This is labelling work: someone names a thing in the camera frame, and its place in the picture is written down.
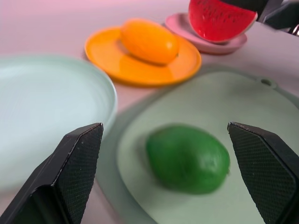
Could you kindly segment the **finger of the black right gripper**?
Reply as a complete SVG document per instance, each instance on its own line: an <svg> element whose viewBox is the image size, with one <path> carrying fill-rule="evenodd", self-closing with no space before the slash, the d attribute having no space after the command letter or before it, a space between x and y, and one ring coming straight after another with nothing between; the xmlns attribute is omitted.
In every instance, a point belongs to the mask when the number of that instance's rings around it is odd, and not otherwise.
<svg viewBox="0 0 299 224"><path fill-rule="evenodd" d="M243 9L257 12L261 14L268 0L221 0L230 5L234 5Z"/></svg>

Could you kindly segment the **orange mango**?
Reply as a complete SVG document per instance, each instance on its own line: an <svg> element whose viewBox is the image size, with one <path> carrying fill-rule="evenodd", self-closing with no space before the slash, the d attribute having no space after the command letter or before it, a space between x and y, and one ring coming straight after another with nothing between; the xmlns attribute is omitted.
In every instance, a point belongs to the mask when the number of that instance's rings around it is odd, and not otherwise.
<svg viewBox="0 0 299 224"><path fill-rule="evenodd" d="M121 42L135 57L155 64L168 64L179 52L178 38L162 25L130 19L120 28Z"/></svg>

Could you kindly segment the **pale green plate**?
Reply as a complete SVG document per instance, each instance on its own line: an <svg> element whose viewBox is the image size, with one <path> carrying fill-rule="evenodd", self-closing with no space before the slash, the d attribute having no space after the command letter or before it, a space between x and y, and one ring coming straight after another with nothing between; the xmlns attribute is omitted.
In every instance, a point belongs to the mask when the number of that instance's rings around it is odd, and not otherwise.
<svg viewBox="0 0 299 224"><path fill-rule="evenodd" d="M0 57L0 192L20 187L76 128L117 112L116 89L102 70L58 55Z"/></svg>

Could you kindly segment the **orange plate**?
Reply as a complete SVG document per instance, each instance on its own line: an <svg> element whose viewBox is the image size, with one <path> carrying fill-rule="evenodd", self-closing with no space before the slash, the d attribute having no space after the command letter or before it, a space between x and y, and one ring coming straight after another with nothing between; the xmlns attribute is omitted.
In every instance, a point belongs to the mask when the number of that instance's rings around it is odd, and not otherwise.
<svg viewBox="0 0 299 224"><path fill-rule="evenodd" d="M202 66L196 47L182 37L178 40L178 56L167 65L155 65L131 56L121 43L119 27L90 35L85 42L85 54L91 63L122 84L167 86L192 78Z"/></svg>

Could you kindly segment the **pink plate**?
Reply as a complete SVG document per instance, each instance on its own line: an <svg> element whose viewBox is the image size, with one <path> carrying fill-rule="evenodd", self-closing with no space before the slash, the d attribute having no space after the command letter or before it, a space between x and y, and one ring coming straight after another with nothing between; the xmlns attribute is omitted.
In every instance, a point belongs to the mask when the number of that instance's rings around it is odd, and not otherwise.
<svg viewBox="0 0 299 224"><path fill-rule="evenodd" d="M201 39L192 29L187 13L177 13L168 16L164 22L165 26L173 33L185 38L191 42L199 52L212 55L227 55L234 53L247 42L247 36L242 34L235 39L215 44Z"/></svg>

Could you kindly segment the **pale green cutting board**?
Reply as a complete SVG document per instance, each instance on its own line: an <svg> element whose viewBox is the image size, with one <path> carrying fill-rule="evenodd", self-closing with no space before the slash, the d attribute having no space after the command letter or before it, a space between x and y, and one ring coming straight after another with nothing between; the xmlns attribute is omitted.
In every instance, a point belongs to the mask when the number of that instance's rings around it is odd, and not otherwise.
<svg viewBox="0 0 299 224"><path fill-rule="evenodd" d="M117 155L121 178L157 224L264 224L242 180L227 132L230 121L273 132L299 153L299 109L273 88L233 72L195 77L155 100L125 129ZM228 150L229 174L215 192L181 194L164 188L152 175L145 139L175 123L207 131Z"/></svg>

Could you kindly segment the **green avocado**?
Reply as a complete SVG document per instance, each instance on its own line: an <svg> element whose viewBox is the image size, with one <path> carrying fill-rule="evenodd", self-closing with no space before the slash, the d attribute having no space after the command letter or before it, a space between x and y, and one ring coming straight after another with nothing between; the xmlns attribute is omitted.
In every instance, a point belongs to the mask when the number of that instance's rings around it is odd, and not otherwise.
<svg viewBox="0 0 299 224"><path fill-rule="evenodd" d="M229 173L228 150L213 135L194 126L163 126L147 136L145 150L154 176L174 191L211 193Z"/></svg>

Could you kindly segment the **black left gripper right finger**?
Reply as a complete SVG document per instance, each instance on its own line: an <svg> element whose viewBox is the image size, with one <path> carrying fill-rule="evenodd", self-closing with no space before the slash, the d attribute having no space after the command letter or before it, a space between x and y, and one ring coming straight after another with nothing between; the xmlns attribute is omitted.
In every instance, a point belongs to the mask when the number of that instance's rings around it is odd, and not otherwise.
<svg viewBox="0 0 299 224"><path fill-rule="evenodd" d="M265 224L299 224L299 156L275 133L237 122L227 130Z"/></svg>

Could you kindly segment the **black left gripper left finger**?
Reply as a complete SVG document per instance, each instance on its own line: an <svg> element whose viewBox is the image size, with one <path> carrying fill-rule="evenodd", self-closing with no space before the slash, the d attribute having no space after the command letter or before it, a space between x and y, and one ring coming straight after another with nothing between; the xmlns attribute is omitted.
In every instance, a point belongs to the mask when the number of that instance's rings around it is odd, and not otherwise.
<svg viewBox="0 0 299 224"><path fill-rule="evenodd" d="M102 135L102 123L66 134L25 181L0 216L0 224L80 224L94 183Z"/></svg>

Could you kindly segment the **red watermelon slice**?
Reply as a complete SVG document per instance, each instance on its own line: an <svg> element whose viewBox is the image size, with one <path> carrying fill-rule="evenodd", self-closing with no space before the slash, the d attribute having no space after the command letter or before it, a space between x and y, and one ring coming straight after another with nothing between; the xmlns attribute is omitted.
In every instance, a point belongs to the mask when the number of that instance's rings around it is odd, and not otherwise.
<svg viewBox="0 0 299 224"><path fill-rule="evenodd" d="M194 32L212 43L228 42L245 33L256 21L257 12L220 0L190 0L188 19Z"/></svg>

